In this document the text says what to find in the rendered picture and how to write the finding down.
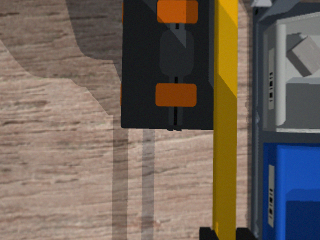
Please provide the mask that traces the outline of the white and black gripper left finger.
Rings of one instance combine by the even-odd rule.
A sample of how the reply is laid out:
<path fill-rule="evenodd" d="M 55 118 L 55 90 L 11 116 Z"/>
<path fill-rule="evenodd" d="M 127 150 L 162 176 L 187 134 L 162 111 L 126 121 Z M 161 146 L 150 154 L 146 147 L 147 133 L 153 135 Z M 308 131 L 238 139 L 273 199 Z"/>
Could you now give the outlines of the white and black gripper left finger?
<path fill-rule="evenodd" d="M 210 227 L 199 228 L 199 240 L 219 240 L 217 234 Z"/>

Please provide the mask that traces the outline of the yellow vertical bar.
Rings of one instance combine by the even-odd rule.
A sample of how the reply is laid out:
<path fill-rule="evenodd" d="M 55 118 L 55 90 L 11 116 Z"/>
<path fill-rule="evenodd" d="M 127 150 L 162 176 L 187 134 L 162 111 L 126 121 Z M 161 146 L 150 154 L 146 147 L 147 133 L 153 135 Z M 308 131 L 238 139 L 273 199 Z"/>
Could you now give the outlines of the yellow vertical bar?
<path fill-rule="evenodd" d="M 238 0 L 215 0 L 212 230 L 236 240 Z"/>

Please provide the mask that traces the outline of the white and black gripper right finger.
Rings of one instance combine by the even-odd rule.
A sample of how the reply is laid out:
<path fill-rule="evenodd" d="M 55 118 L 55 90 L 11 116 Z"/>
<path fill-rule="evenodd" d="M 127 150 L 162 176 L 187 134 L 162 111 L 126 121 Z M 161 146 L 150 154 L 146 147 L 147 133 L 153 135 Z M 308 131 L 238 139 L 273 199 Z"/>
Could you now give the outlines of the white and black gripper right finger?
<path fill-rule="evenodd" d="M 247 227 L 236 228 L 236 240 L 258 240 Z"/>

